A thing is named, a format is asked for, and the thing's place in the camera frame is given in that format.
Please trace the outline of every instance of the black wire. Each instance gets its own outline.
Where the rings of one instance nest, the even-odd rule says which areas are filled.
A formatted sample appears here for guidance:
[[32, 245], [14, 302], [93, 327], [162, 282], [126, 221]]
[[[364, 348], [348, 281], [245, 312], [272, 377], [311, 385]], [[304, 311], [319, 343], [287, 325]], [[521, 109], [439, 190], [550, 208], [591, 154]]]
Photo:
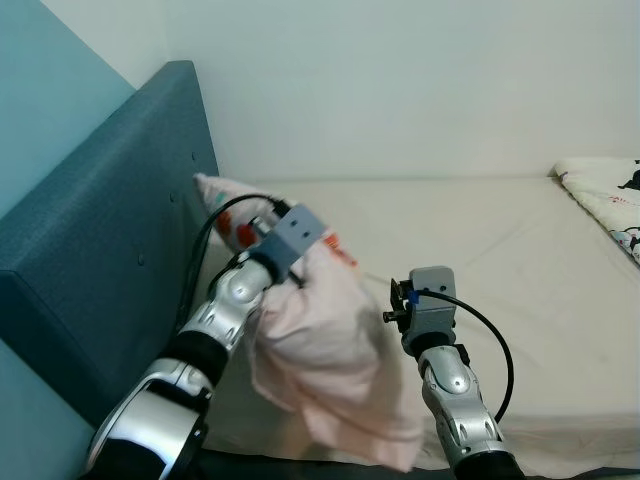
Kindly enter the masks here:
[[202, 260], [204, 259], [205, 252], [207, 251], [207, 240], [211, 232], [211, 227], [213, 227], [213, 224], [218, 219], [218, 217], [222, 215], [226, 210], [237, 203], [243, 202], [245, 200], [251, 200], [253, 198], [267, 200], [271, 202], [274, 207], [279, 202], [279, 200], [276, 200], [275, 198], [270, 197], [269, 195], [264, 195], [262, 193], [248, 193], [246, 195], [240, 195], [239, 197], [232, 198], [216, 211], [214, 211], [209, 216], [209, 218], [207, 218], [207, 221], [198, 232], [198, 236], [196, 237], [196, 241], [194, 242], [193, 248], [191, 250], [191, 259], [189, 260], [189, 264], [187, 265], [187, 272], [184, 278], [184, 283], [182, 284], [182, 294], [180, 296], [180, 303], [178, 305], [178, 311], [176, 313], [176, 328], [181, 328], [187, 321], [187, 316], [189, 315], [189, 305], [191, 304], [191, 301], [193, 299], [193, 295], [196, 290], [196, 284], [198, 282], [198, 276], [200, 275]]
[[467, 312], [474, 315], [478, 320], [485, 324], [485, 326], [491, 330], [491, 333], [498, 339], [500, 346], [502, 347], [502, 351], [504, 352], [504, 358], [507, 362], [507, 389], [504, 392], [504, 398], [502, 399], [502, 404], [498, 409], [498, 413], [496, 413], [495, 419], [496, 422], [499, 422], [500, 419], [504, 416], [507, 411], [507, 407], [509, 407], [509, 402], [511, 401], [511, 394], [513, 393], [513, 383], [515, 375], [513, 373], [513, 359], [511, 358], [511, 352], [509, 351], [509, 346], [505, 341], [504, 337], [500, 333], [500, 331], [493, 325], [487, 317], [482, 315], [479, 311], [473, 308], [470, 305], [467, 305], [462, 300], [458, 300], [455, 297], [451, 297], [449, 295], [445, 295], [443, 293], [432, 292], [431, 290], [416, 290], [418, 295], [423, 297], [433, 297], [438, 298], [440, 300], [444, 300], [445, 302], [453, 303], [454, 305], [458, 305], [461, 308], [464, 308]]

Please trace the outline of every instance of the pink towel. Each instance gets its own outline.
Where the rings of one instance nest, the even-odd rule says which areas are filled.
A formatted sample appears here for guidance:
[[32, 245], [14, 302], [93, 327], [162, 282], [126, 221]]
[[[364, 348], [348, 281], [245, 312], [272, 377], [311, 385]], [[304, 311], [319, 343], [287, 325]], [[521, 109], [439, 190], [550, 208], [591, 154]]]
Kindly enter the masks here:
[[[230, 180], [197, 175], [209, 211], [234, 196], [256, 191]], [[262, 201], [230, 209], [221, 235], [246, 247], [243, 225], [267, 215]], [[411, 469], [422, 443], [426, 407], [406, 401], [398, 367], [396, 335], [339, 247], [337, 235], [311, 247], [294, 265], [305, 287], [272, 287], [257, 322], [248, 329], [254, 388], [288, 411], [302, 414], [311, 437], [373, 463]]]

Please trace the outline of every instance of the white bed sheet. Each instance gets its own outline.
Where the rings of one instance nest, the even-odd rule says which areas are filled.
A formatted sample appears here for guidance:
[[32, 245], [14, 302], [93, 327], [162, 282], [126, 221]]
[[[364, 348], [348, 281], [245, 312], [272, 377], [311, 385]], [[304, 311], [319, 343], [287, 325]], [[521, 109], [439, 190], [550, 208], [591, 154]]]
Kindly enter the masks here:
[[[453, 268], [458, 297], [510, 345], [515, 390], [501, 425], [525, 473], [566, 478], [605, 466], [640, 468], [640, 269], [556, 180], [261, 187], [306, 203], [334, 227], [385, 307], [389, 278], [421, 266]], [[216, 268], [209, 260], [207, 269]], [[499, 345], [465, 312], [457, 319], [458, 340], [495, 411], [506, 384]], [[402, 366], [419, 395], [414, 360], [403, 355]], [[258, 396], [243, 351], [223, 378], [210, 424], [208, 448], [358, 461], [313, 445], [300, 418]], [[416, 466], [445, 468], [428, 415], [425, 431]]]

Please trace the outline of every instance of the white wall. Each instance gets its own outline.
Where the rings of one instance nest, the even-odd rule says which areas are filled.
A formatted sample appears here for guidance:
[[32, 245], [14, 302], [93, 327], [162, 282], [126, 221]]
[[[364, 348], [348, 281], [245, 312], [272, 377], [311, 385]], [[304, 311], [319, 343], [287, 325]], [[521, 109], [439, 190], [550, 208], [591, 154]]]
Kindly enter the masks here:
[[158, 0], [42, 0], [133, 87], [169, 60]]
[[635, 0], [164, 4], [226, 175], [545, 175], [638, 154]]

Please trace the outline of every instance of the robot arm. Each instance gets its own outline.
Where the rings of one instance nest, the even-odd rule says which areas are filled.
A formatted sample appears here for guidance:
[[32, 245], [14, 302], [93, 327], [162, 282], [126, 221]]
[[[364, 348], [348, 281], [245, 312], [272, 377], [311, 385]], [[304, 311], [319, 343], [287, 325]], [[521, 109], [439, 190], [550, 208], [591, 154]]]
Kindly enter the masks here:
[[245, 251], [96, 433], [83, 480], [165, 480], [191, 476], [207, 433], [215, 387], [263, 292], [318, 240], [324, 226], [303, 205], [289, 210]]
[[418, 362], [422, 398], [436, 419], [447, 461], [459, 480], [524, 479], [497, 422], [482, 401], [478, 379], [463, 345], [455, 345], [455, 306], [421, 297], [421, 291], [455, 297], [453, 272], [446, 267], [411, 271], [406, 282], [391, 283], [392, 312], [405, 352]]

